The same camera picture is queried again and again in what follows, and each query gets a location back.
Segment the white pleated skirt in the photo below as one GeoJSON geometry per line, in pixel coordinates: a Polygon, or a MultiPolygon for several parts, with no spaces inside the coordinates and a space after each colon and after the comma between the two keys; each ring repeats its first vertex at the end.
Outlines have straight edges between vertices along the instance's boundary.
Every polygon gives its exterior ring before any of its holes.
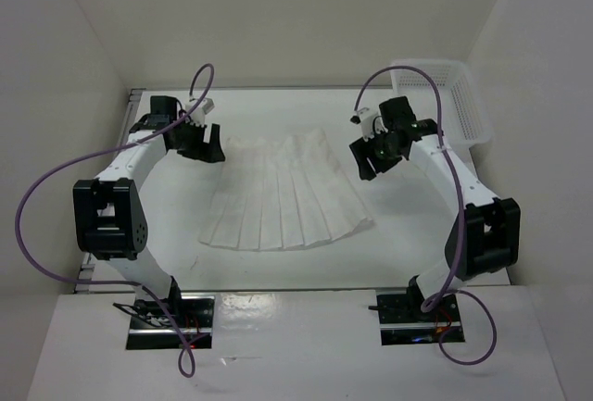
{"type": "Polygon", "coordinates": [[[321,129],[282,141],[231,137],[201,244],[236,251],[291,251],[370,228],[372,215],[321,129]]]}

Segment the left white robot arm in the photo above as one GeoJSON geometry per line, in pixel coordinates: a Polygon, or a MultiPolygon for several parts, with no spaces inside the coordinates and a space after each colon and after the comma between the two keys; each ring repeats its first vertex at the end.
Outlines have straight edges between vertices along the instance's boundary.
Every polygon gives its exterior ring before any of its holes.
{"type": "Polygon", "coordinates": [[[150,111],[130,128],[125,149],[93,179],[73,187],[80,249],[134,282],[136,313],[151,314],[167,327],[182,320],[184,303],[178,283],[147,247],[149,229],[139,191],[169,151],[209,164],[224,161],[221,128],[205,122],[213,108],[209,98],[182,105],[173,96],[151,97],[150,111]]]}

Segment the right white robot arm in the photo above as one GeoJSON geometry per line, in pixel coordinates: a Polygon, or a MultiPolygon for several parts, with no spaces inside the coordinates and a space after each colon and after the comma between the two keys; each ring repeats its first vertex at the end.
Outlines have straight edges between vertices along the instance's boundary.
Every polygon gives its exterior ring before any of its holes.
{"type": "Polygon", "coordinates": [[[438,120],[418,119],[405,96],[384,101],[376,111],[357,110],[350,120],[361,129],[349,148],[362,180],[408,161],[434,186],[454,218],[442,259],[410,280],[405,301],[411,317],[429,319],[447,292],[517,262],[518,203],[477,179],[448,144],[438,120]]]}

